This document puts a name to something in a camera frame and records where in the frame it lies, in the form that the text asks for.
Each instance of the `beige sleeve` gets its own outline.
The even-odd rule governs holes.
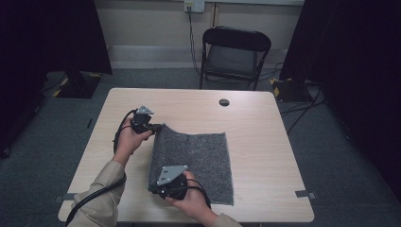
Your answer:
[[[220,214],[213,223],[213,227],[240,227],[241,225],[229,216]]]
[[[88,191],[74,196],[71,208],[97,190],[118,182],[123,176],[124,167],[118,162],[110,161],[97,175]],[[120,203],[124,187],[125,184],[88,201],[77,211],[68,226],[115,226],[118,217],[117,205]]]

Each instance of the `person's right hand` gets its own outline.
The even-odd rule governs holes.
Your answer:
[[[195,180],[194,175],[185,171],[183,173],[186,179]],[[187,181],[188,186],[200,187],[197,183],[193,181]],[[203,194],[196,189],[188,189],[186,195],[182,201],[174,200],[170,197],[166,197],[171,205],[182,210],[188,217],[195,219],[204,226],[212,226],[218,215],[214,213],[207,205]]]

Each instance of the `gray floor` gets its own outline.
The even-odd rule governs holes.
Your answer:
[[[61,76],[49,75],[45,87]],[[67,191],[110,89],[197,89],[198,83],[190,68],[114,69],[113,76],[103,77],[92,99],[54,98],[54,89],[44,93],[40,111],[12,145],[10,157],[0,160],[0,226],[63,226],[58,220],[61,204],[54,199]],[[245,84],[214,82],[205,82],[204,88],[248,90]],[[261,81],[258,90],[271,91],[268,81]],[[311,93],[316,95],[316,90],[312,87]],[[277,105],[285,111],[298,104]],[[287,129],[300,114],[283,116]],[[304,115],[289,141],[306,189],[318,197],[311,201],[315,220],[263,226],[401,226],[400,204],[346,136],[326,104]]]

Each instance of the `hand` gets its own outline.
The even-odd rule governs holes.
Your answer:
[[[118,137],[117,150],[113,157],[114,161],[123,166],[127,164],[130,156],[141,146],[142,141],[147,140],[152,134],[152,131],[137,134],[131,128],[131,120],[131,117],[127,118],[121,128],[123,130],[121,130],[120,136]]]
[[[194,175],[189,171],[185,171],[183,175],[185,175],[186,179],[195,180]],[[200,187],[193,181],[188,181],[188,186]],[[203,194],[196,189],[188,189],[182,201],[177,201],[170,197],[166,197],[166,201],[204,226],[212,226],[218,217],[218,215],[206,205]]]

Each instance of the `black folding chair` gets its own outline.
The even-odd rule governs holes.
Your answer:
[[[241,28],[215,26],[207,29],[202,37],[203,50],[200,70],[200,89],[203,74],[254,83],[256,90],[260,72],[271,41],[265,34]]]

